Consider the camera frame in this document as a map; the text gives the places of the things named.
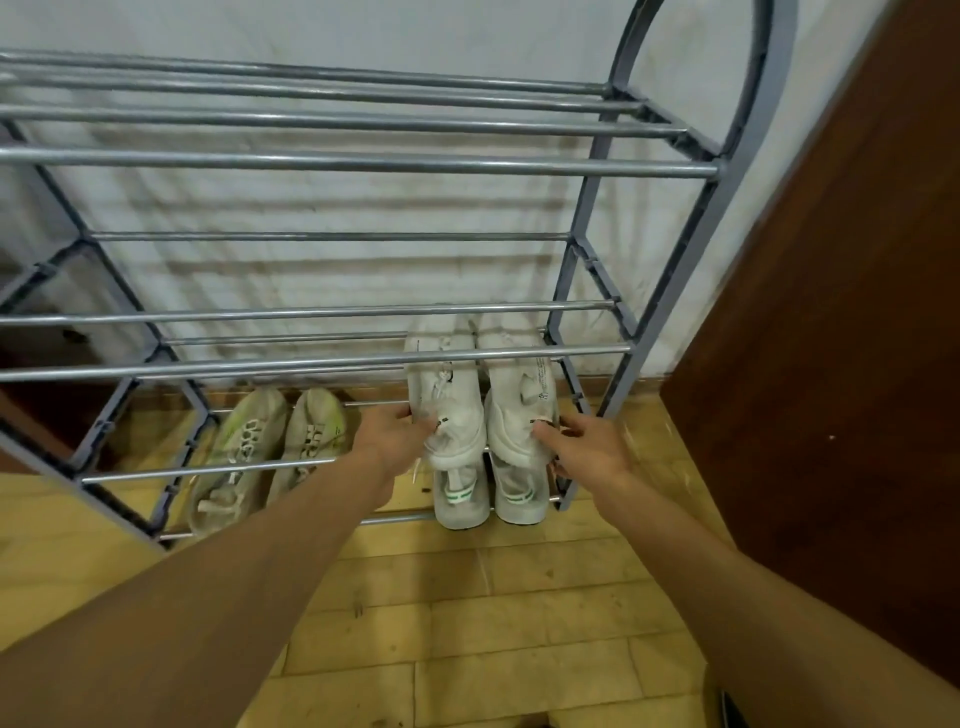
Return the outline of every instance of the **right hand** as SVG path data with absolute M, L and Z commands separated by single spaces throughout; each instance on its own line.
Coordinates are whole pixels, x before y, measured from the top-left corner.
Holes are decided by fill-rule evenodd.
M 564 415 L 561 425 L 534 424 L 533 435 L 557 453 L 554 471 L 560 477 L 576 480 L 595 496 L 605 494 L 630 475 L 630 452 L 611 420 L 584 414 Z

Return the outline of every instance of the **rack shelf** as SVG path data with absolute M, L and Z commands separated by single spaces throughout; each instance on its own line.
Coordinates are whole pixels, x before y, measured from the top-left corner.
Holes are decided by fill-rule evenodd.
M 613 416 L 630 391 L 654 343 L 684 290 L 694 267 L 716 230 L 734 192 L 756 155 L 773 118 L 786 81 L 797 21 L 796 0 L 754 0 L 753 39 L 739 103 L 726 138 L 715 140 L 677 117 L 669 109 L 631 88 L 630 74 L 637 53 L 662 5 L 662 0 L 638 0 L 624 29 L 604 82 L 482 78 L 445 74 L 404 73 L 368 69 L 329 68 L 277 63 L 248 63 L 165 59 L 110 54 L 82 54 L 0 50 L 0 93 L 4 89 L 57 88 L 120 92 L 150 91 L 260 99 L 301 99 L 324 102 L 391 104 L 401 107 L 457 109 L 516 109 L 544 112 L 542 119 L 422 113 L 363 113 L 290 109 L 204 109 L 111 104 L 84 106 L 35 102 L 0 103 L 0 164 L 16 165 L 32 176 L 34 186 L 60 206 L 74 227 L 73 239 L 52 255 L 38 260 L 0 290 L 0 327 L 136 326 L 150 346 L 137 361 L 94 366 L 42 367 L 0 370 L 0 382 L 119 379 L 113 395 L 81 445 L 62 460 L 38 443 L 0 421 L 0 447 L 38 473 L 61 483 L 91 507 L 130 532 L 159 547 L 189 537 L 167 528 L 170 504 L 184 477 L 200 473 L 274 470 L 326 462 L 325 459 L 276 461 L 248 465 L 187 467 L 204 428 L 224 413 L 212 409 L 197 377 L 289 376 L 305 374 L 372 373 L 402 369 L 404 365 L 437 360 L 479 360 L 549 357 L 559 362 L 570 396 L 581 411 L 589 411 L 577 377 L 573 356 L 620 355 L 598 414 Z M 596 113 L 596 121 L 569 121 L 567 113 Z M 530 158 L 425 154 L 356 154 L 327 151 L 222 151 L 140 149 L 124 147 L 68 147 L 31 141 L 21 124 L 110 123 L 207 125 L 255 129 L 377 131 L 382 133 L 582 136 L 592 139 L 588 158 Z M 610 158 L 616 137 L 660 140 L 679 152 L 680 161 Z M 525 175 L 582 177 L 580 195 L 568 231 L 545 232 L 380 232 L 380 231 L 94 231 L 71 205 L 49 167 L 177 167 L 244 170 L 332 170 L 374 173 L 446 173 L 470 175 Z M 644 310 L 635 316 L 620 295 L 603 260 L 587 237 L 599 183 L 604 177 L 692 179 L 703 181 L 680 238 L 660 275 Z M 192 242 L 247 241 L 256 243 L 349 242 L 512 242 L 543 241 L 564 246 L 564 256 L 550 301 L 432 303 L 377 306 L 299 307 L 239 310 L 148 311 L 124 280 L 104 245 L 136 246 Z M 106 274 L 106 293 L 112 303 L 99 313 L 16 313 L 42 286 L 77 257 L 94 262 Z M 569 298 L 575 270 L 583 266 L 599 298 Z M 613 316 L 619 341 L 601 345 L 567 345 L 560 323 L 567 311 L 602 311 Z M 237 336 L 168 337 L 158 324 L 179 321 L 248 321 L 328 319 L 343 317 L 447 315 L 495 311 L 547 312 L 541 330 L 543 346 L 520 349 L 460 352 L 355 352 L 316 358 L 228 359 L 183 361 L 179 350 L 202 345 L 281 344 L 295 342 L 389 342 L 406 331 L 348 331 L 342 333 L 263 334 Z M 169 468 L 136 473 L 96 473 L 99 447 L 122 414 L 132 392 L 144 381 L 174 380 L 196 410 L 195 423 Z M 362 406 L 372 402 L 354 402 Z M 124 505 L 107 485 L 139 478 L 170 478 L 150 518 Z M 576 484 L 558 483 L 560 494 L 551 499 L 564 510 Z M 364 523 L 406 522 L 432 517 L 432 511 L 376 514 Z

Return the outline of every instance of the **shoe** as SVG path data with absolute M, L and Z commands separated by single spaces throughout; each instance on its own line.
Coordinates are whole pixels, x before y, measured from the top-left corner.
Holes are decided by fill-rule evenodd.
M 433 510 L 444 528 L 460 531 L 490 517 L 490 488 L 483 460 L 452 471 L 433 472 Z
M 347 415 L 340 400 L 322 387 L 300 395 L 287 425 L 283 460 L 336 457 L 347 451 Z M 293 490 L 317 466 L 283 468 L 276 471 L 267 495 L 267 505 Z
M 513 349 L 542 346 L 543 341 L 525 316 L 505 313 L 480 318 L 477 343 L 480 349 Z M 490 392 L 484 408 L 491 452 L 518 468 L 543 468 L 553 453 L 534 439 L 533 423 L 560 420 L 550 360 L 490 359 L 486 365 Z
M 227 415 L 207 465 L 261 463 L 278 455 L 290 407 L 279 390 L 255 389 Z M 187 523 L 203 537 L 243 520 L 263 504 L 269 472 L 201 475 L 190 493 Z
M 460 316 L 420 319 L 407 337 L 406 352 L 475 349 Z M 483 403 L 476 362 L 434 361 L 406 367 L 414 419 L 434 416 L 440 423 L 424 453 L 435 471 L 453 471 L 480 460 L 486 445 Z
M 546 468 L 519 468 L 506 463 L 491 452 L 493 508 L 501 521 L 516 525 L 533 525 L 546 518 L 550 502 L 550 481 Z

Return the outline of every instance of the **metal rod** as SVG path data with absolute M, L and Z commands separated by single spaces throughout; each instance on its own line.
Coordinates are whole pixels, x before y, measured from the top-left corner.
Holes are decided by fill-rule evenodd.
M 550 496 L 551 503 L 559 503 L 560 496 Z M 389 523 L 409 523 L 413 521 L 434 521 L 437 518 L 433 508 L 424 508 L 419 511 L 395 511 L 386 513 L 374 513 L 360 521 L 360 525 L 386 525 Z M 192 539 L 193 532 L 186 526 L 171 528 L 158 534 L 156 539 L 161 543 L 167 541 L 181 541 L 182 539 Z
M 17 71 L 0 73 L 0 86 L 39 88 L 95 89 L 101 91 L 150 91 L 158 93 L 197 93 L 225 96 L 253 96 L 315 101 L 360 101 L 377 104 L 414 104 L 417 106 L 464 107 L 485 109 L 530 109 L 540 111 L 639 112 L 642 102 L 593 101 L 580 98 L 542 96 L 504 96 L 497 93 L 460 93 L 453 91 L 387 90 L 367 86 L 317 86 L 303 83 L 195 79 L 177 76 L 126 74 L 45 73 Z
M 273 471 L 285 468 L 303 468 L 312 465 L 332 463 L 335 457 L 315 457 L 306 460 L 267 460 L 262 463 L 246 463 L 233 465 L 200 465 L 187 468 L 159 468 L 151 471 L 136 471 L 135 473 L 96 473 L 85 475 L 80 479 L 83 485 L 90 483 L 115 483 L 121 480 L 146 480 L 153 477 L 173 477 L 184 475 L 207 475 L 210 473 L 237 473 L 246 471 Z
M 241 369 L 230 372 L 210 372 L 205 369 L 189 370 L 180 372 L 176 376 L 166 374 L 154 374 L 138 376 L 140 381 L 150 380 L 168 380 L 180 379 L 192 376 L 202 376 L 204 379 L 235 379 L 239 376 L 303 376 L 303 375 L 341 375 L 341 374 L 366 374 L 368 372 L 393 372 L 403 371 L 401 364 L 384 364 L 380 366 L 355 366 L 355 367 L 300 367 L 297 369 L 279 368 L 279 369 Z
M 238 371 L 252 374 L 265 370 L 282 371 L 298 367 L 352 367 L 377 366 L 381 364 L 421 364 L 432 361 L 481 361 L 487 359 L 531 358 L 538 356 L 588 356 L 601 353 L 626 353 L 631 344 L 583 344 L 563 347 L 530 347 L 517 349 L 467 349 L 462 351 L 437 352 L 389 352 L 328 356 L 313 359 L 234 359 L 231 361 L 193 361 L 176 364 L 131 364 L 125 366 L 95 365 L 85 367 L 44 367 L 39 369 L 0 370 L 0 382 L 8 381 L 55 381 L 58 379 L 111 379 L 121 376 L 145 377 L 164 375 L 178 376 L 223 375 Z
M 345 331 L 343 333 L 281 333 L 267 336 L 193 336 L 167 339 L 172 347 L 234 344 L 294 344 L 300 341 L 382 341 L 405 339 L 409 331 Z
M 68 167 L 178 167 L 184 169 L 285 169 L 334 172 L 429 172 L 463 175 L 547 177 L 650 177 L 712 180 L 716 162 L 634 161 L 552 157 L 477 157 L 350 152 L 172 152 L 147 149 L 87 149 L 0 145 L 0 164 Z
M 340 129 L 358 132 L 527 134 L 537 136 L 622 136 L 664 139 L 686 130 L 633 119 L 607 124 L 511 119 L 465 119 L 376 113 L 263 109 L 171 109 L 169 107 L 81 107 L 59 104 L 0 104 L 0 119 L 81 121 L 115 124 L 203 124 L 270 129 Z
M 515 242 L 544 240 L 563 243 L 566 232 L 221 232 L 221 231 L 117 231 L 92 232 L 102 243 L 185 243 L 185 242 L 297 242 L 297 243 L 376 243 L 376 242 Z
M 286 63 L 247 63 L 241 61 L 206 61 L 196 59 L 158 58 L 154 56 L 121 56 L 112 53 L 65 53 L 32 51 L 17 48 L 0 49 L 0 62 L 32 65 L 98 68 L 111 71 L 161 71 L 171 73 L 212 73 L 220 76 L 251 76 L 302 81 L 346 81 L 358 84 L 421 85 L 445 88 L 488 88 L 503 91 L 534 93 L 574 93 L 599 96 L 604 85 L 577 81 L 539 81 L 482 76 L 456 76 L 437 73 L 376 71 L 366 68 L 330 68 Z
M 448 313 L 503 313 L 507 311 L 609 310 L 613 301 L 532 301 L 517 303 L 416 303 L 413 305 L 356 305 L 326 308 L 240 308 L 212 311 L 154 311 L 144 313 L 50 313 L 0 316 L 0 327 L 142 324 L 170 321 L 253 321 L 258 319 L 341 318 L 347 316 L 427 316 Z

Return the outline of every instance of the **wooden door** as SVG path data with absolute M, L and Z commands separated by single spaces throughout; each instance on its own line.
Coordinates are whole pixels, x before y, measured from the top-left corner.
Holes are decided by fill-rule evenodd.
M 891 12 L 662 396 L 743 551 L 960 686 L 958 38 Z

